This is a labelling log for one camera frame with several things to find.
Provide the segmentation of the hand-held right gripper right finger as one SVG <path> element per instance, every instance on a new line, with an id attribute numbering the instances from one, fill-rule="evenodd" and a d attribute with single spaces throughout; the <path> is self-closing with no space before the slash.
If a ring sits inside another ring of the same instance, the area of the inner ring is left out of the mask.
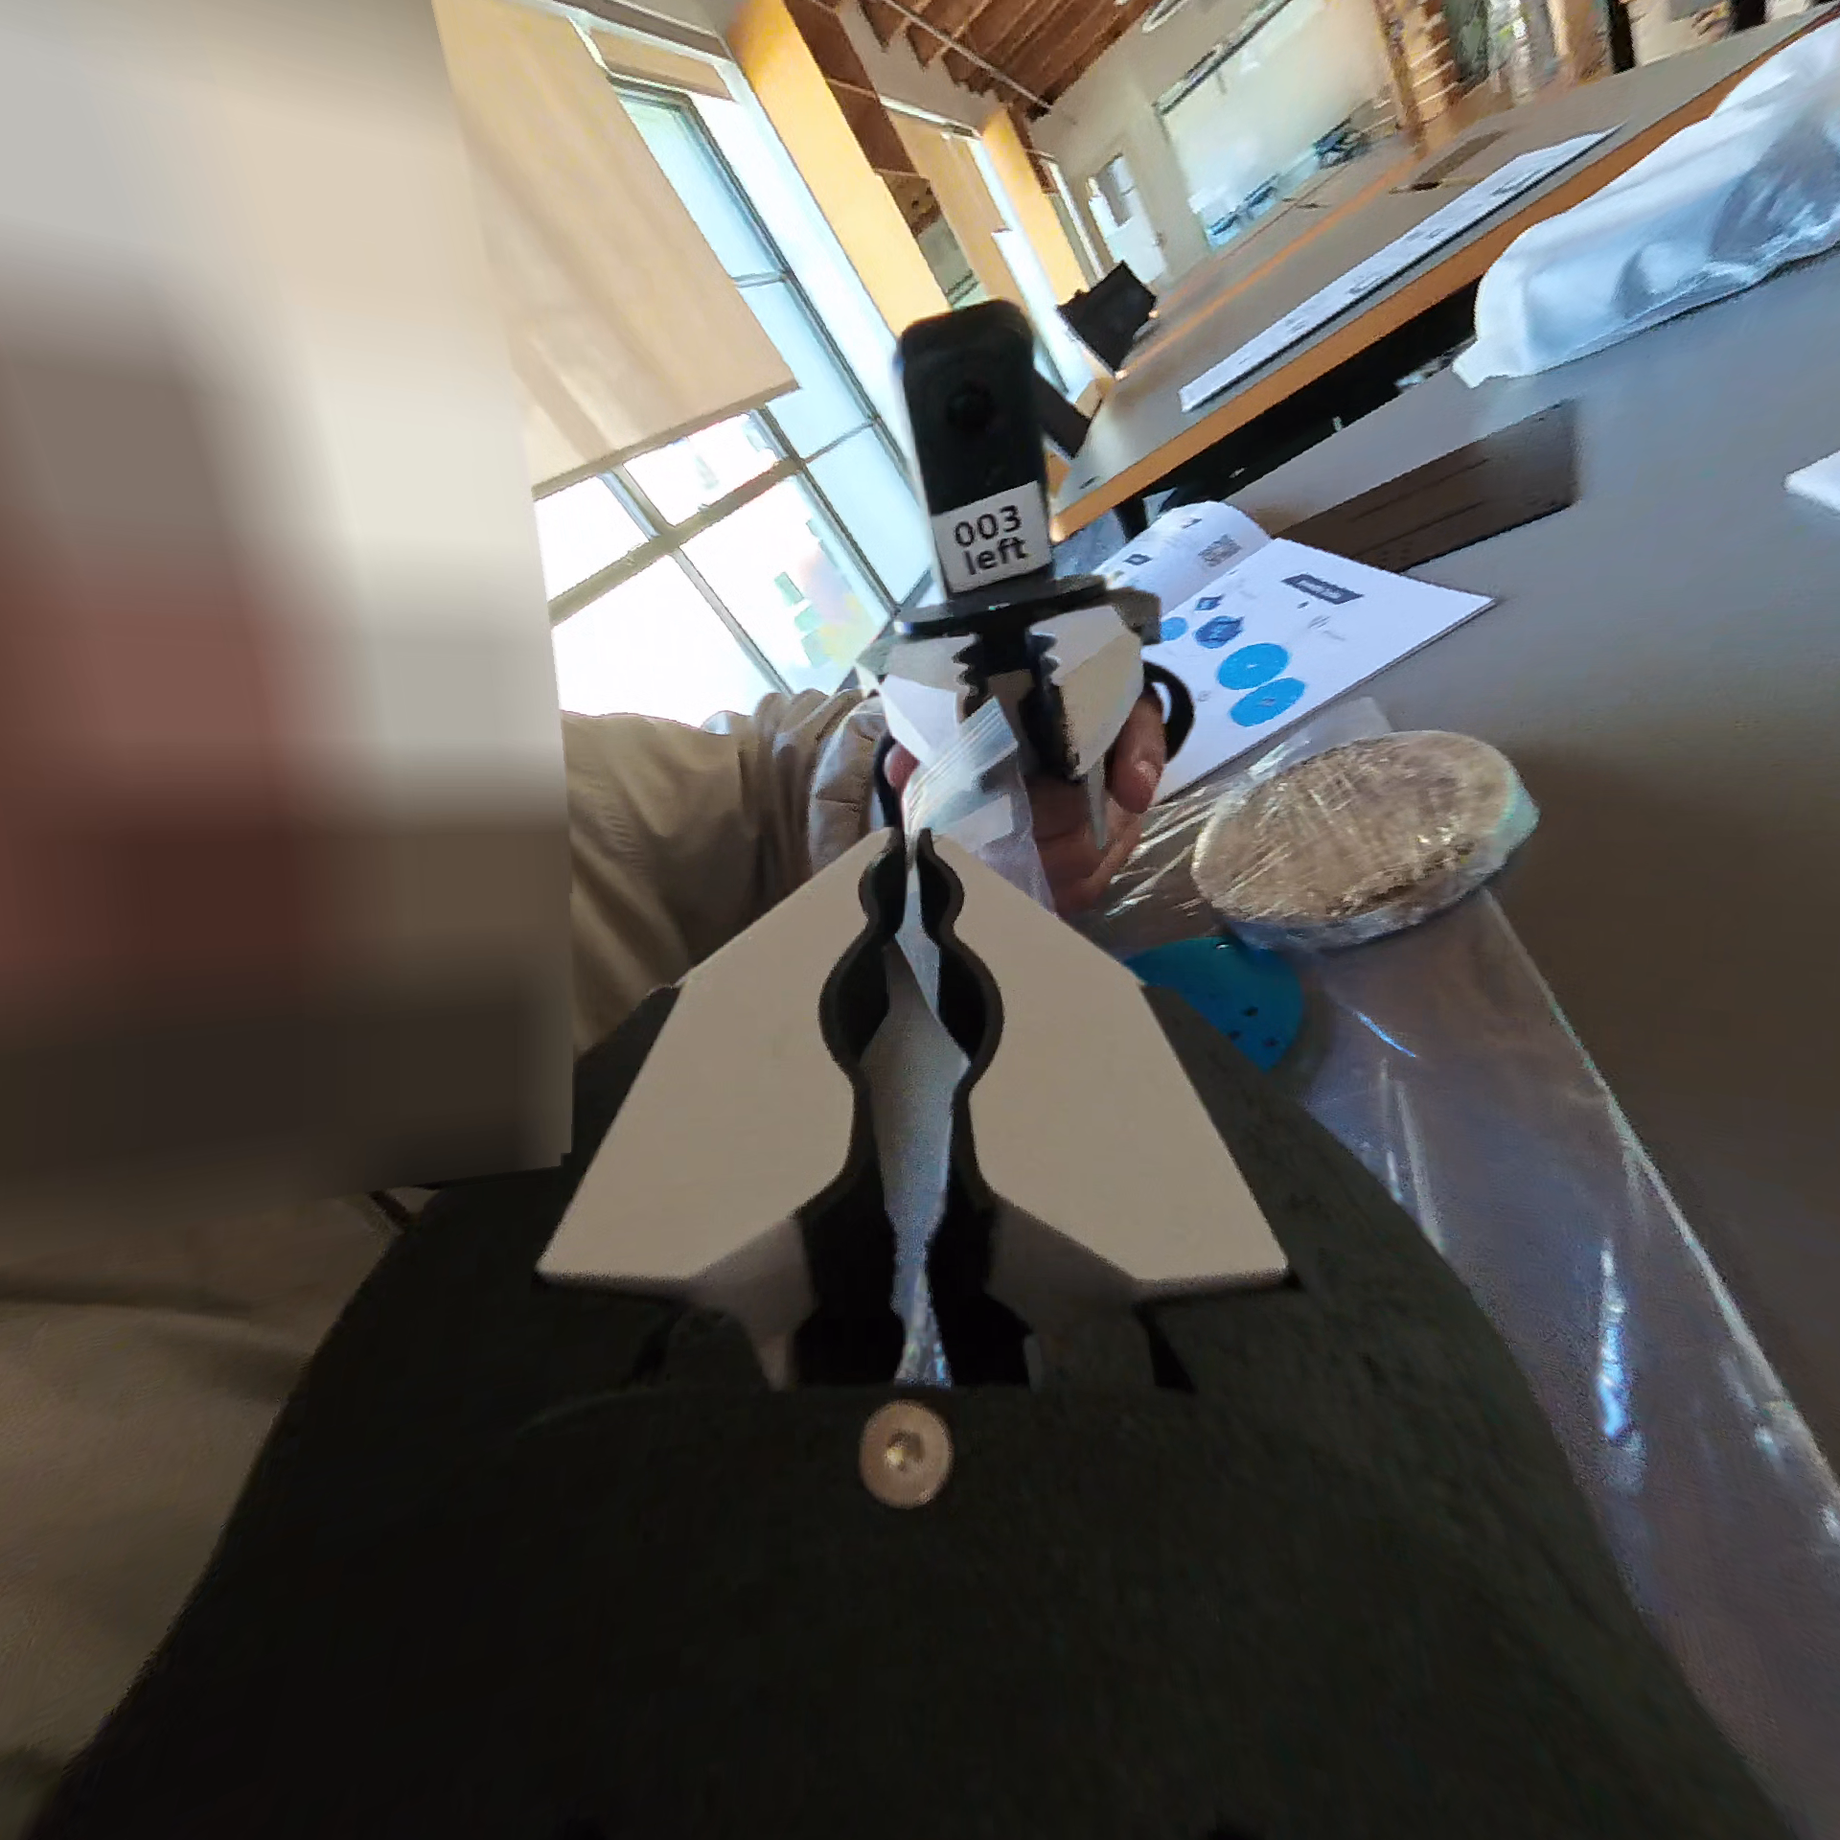
<path id="1" fill-rule="evenodd" d="M 927 1245 L 959 1388 L 1147 1306 L 1274 1290 L 1290 1260 L 1152 990 L 964 843 L 917 838 L 920 973 L 962 1057 Z"/>

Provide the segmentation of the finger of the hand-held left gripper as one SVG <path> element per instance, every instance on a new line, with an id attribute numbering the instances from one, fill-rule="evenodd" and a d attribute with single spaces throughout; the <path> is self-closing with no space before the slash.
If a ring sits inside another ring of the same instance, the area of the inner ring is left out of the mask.
<path id="1" fill-rule="evenodd" d="M 1142 695 L 1140 627 L 1116 603 L 1054 611 L 1024 628 L 1016 713 L 1029 769 L 1069 783 L 1092 777 Z"/>
<path id="2" fill-rule="evenodd" d="M 908 750 L 945 750 L 993 699 L 993 657 L 974 632 L 882 634 L 859 662 L 882 699 L 888 734 Z"/>

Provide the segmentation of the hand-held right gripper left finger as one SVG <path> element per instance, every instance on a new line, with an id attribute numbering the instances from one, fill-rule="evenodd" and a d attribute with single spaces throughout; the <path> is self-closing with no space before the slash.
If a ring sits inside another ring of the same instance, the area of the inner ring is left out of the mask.
<path id="1" fill-rule="evenodd" d="M 668 995 L 537 1270 L 733 1319 L 779 1388 L 906 1354 L 865 1050 L 908 861 L 872 831 Z"/>

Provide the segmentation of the clear plastic zip bag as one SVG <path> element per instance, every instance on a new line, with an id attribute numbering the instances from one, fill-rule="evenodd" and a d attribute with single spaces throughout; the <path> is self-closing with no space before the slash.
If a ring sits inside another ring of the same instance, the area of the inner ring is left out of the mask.
<path id="1" fill-rule="evenodd" d="M 917 838 L 1038 846 L 1005 723 L 994 791 L 943 750 Z M 820 1388 L 773 1486 L 848 1595 L 888 1584 L 890 1663 L 844 1639 L 803 1708 L 919 1714 L 1000 1809 L 1149 1782 L 1152 1834 L 1402 1834 L 1519 1804 L 1511 1834 L 1799 1830 L 1632 1595 L 1592 1495 L 1483 1301 L 1394 1188 L 1182 996 L 1152 1004 L 1290 1278 L 1147 1306 L 1026 1387 Z"/>

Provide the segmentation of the blue metal disc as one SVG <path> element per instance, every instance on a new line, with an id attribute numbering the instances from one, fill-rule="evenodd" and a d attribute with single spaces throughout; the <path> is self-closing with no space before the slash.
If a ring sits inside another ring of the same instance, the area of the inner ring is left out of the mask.
<path id="1" fill-rule="evenodd" d="M 1261 1070 L 1276 1070 L 1304 1035 L 1304 986 L 1276 950 L 1211 932 L 1126 952 L 1149 987 L 1182 996 Z"/>

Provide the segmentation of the person's left forearm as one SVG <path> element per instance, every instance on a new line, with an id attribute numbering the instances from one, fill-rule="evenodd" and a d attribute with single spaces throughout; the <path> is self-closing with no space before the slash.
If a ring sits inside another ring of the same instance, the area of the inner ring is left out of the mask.
<path id="1" fill-rule="evenodd" d="M 701 726 L 566 712 L 562 739 L 574 1050 L 884 826 L 888 723 L 862 689 L 770 695 Z"/>

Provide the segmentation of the person's left hand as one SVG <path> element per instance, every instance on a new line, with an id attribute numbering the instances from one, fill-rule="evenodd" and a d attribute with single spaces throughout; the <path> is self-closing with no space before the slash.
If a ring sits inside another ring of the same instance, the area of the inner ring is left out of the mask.
<path id="1" fill-rule="evenodd" d="M 1086 789 L 1046 773 L 1028 780 L 1032 834 L 1050 903 L 1066 919 L 1092 911 L 1106 895 L 1142 838 L 1163 769 L 1163 709 L 1155 695 L 1142 695 L 1109 754 L 1105 834 L 1094 829 Z"/>

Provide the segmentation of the wood-edged grey table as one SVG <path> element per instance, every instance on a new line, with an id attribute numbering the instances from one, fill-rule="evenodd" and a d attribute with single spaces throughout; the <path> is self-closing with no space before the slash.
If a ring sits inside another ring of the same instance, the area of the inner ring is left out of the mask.
<path id="1" fill-rule="evenodd" d="M 1516 109 L 1492 115 L 1473 113 L 1461 120 L 1445 139 L 1473 122 L 1505 122 L 1508 127 L 1508 139 L 1495 147 L 1495 162 L 1479 178 L 1520 153 L 1618 122 L 1622 128 L 1195 414 L 1182 412 L 1182 385 L 1230 357 L 1274 319 L 1230 350 L 1215 337 L 1204 347 L 1188 346 L 1173 352 L 1170 360 L 1125 374 L 1096 414 L 1069 479 L 1054 502 L 1054 531 L 1071 536 L 1103 514 L 1160 490 L 1170 475 L 1241 438 L 1242 429 L 1286 414 L 1286 405 L 1296 398 L 1321 398 L 1328 380 L 1338 371 L 1355 371 L 1365 380 L 1410 371 L 1416 358 L 1407 355 L 1407 347 L 1424 341 L 1416 324 L 1428 319 L 1436 331 L 1447 324 L 1461 327 L 1461 309 L 1474 298 L 1483 272 L 1532 222 L 1596 194 L 1677 132 L 1711 115 L 1716 104 L 1761 60 L 1832 20 L 1837 20 L 1837 5 L 1818 5 L 1625 75 L 1601 77 Z"/>
<path id="2" fill-rule="evenodd" d="M 1163 294 L 1123 371 L 1149 369 L 1215 337 L 1234 347 L 1473 186 L 1504 139 L 1505 122 L 1473 122 L 1426 153 L 1392 137 L 1299 182 L 1270 214 Z"/>

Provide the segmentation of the black office chair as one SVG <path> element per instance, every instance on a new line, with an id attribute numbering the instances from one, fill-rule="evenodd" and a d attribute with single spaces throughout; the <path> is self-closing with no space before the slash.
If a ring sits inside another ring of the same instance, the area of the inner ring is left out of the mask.
<path id="1" fill-rule="evenodd" d="M 1123 374 L 1158 311 L 1160 298 L 1125 260 L 1058 304 L 1071 334 L 1114 374 Z"/>

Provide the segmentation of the large paned window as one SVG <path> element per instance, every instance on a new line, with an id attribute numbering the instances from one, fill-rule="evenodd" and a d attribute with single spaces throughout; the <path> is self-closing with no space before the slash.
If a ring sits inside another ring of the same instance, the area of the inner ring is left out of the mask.
<path id="1" fill-rule="evenodd" d="M 537 498 L 562 707 L 700 725 L 831 695 L 931 565 L 890 332 L 744 103 L 614 89 L 791 389 Z"/>

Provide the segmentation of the white instruction booklet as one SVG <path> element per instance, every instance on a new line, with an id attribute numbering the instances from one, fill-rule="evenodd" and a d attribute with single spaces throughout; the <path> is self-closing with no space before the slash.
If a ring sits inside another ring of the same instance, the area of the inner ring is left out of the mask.
<path id="1" fill-rule="evenodd" d="M 1167 747 L 1162 799 L 1492 606 L 1485 594 L 1269 536 L 1224 502 L 1163 512 L 1096 571 L 1158 596 L 1162 628 L 1143 654 L 1195 707 L 1185 742 Z"/>

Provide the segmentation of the round plastic-wrapped metal disc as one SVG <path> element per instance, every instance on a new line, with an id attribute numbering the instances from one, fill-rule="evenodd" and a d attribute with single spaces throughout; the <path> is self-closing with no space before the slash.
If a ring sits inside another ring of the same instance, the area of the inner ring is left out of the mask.
<path id="1" fill-rule="evenodd" d="M 1449 730 L 1328 747 L 1224 793 L 1190 857 L 1215 917 L 1267 950 L 1347 950 L 1461 905 L 1532 838 L 1511 760 Z"/>

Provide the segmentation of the beige roller blind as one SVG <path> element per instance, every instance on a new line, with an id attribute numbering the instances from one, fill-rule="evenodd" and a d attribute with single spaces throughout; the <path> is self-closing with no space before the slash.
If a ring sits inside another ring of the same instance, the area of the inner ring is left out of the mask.
<path id="1" fill-rule="evenodd" d="M 586 34 L 527 5 L 431 10 L 534 494 L 793 392 Z"/>

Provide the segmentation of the black metal plate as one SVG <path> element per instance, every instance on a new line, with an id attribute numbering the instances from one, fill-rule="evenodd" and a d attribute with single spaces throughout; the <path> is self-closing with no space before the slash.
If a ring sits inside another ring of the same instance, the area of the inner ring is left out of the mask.
<path id="1" fill-rule="evenodd" d="M 1558 400 L 1281 535 L 1394 573 L 1569 509 L 1580 494 L 1577 405 Z"/>

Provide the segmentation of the long printed paper sheet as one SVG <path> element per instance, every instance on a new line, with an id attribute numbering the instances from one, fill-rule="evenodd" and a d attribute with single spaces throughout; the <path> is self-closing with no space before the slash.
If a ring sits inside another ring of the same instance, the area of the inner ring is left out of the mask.
<path id="1" fill-rule="evenodd" d="M 1437 212 L 1383 245 L 1368 260 L 1349 267 L 1346 274 L 1304 298 L 1289 312 L 1239 346 L 1230 357 L 1219 358 L 1207 371 L 1183 382 L 1178 392 L 1182 412 L 1195 414 L 1204 405 L 1235 389 L 1257 369 L 1324 331 L 1324 327 L 1328 327 L 1334 317 L 1351 311 L 1369 295 L 1412 272 L 1416 264 L 1426 262 L 1434 253 L 1442 252 L 1466 237 L 1473 227 L 1495 216 L 1499 209 L 1525 197 L 1532 189 L 1540 186 L 1558 171 L 1565 171 L 1576 160 L 1597 148 L 1614 132 L 1622 132 L 1622 122 L 1520 153 L 1495 172 L 1460 189 L 1458 194 Z"/>

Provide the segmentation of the person's beige jacket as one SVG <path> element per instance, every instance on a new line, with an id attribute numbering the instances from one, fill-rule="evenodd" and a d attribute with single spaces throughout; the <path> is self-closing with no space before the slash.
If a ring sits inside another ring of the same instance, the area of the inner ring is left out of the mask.
<path id="1" fill-rule="evenodd" d="M 429 1198 L 5 1215 L 5 1836 L 164 1639 L 301 1370 Z"/>

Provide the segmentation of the white plastic bag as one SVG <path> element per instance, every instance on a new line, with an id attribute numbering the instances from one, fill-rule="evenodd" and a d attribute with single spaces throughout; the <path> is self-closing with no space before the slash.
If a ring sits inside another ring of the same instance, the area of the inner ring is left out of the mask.
<path id="1" fill-rule="evenodd" d="M 1839 242 L 1839 23 L 1794 37 L 1701 122 L 1479 282 L 1466 385 L 1539 376 L 1746 291 Z"/>

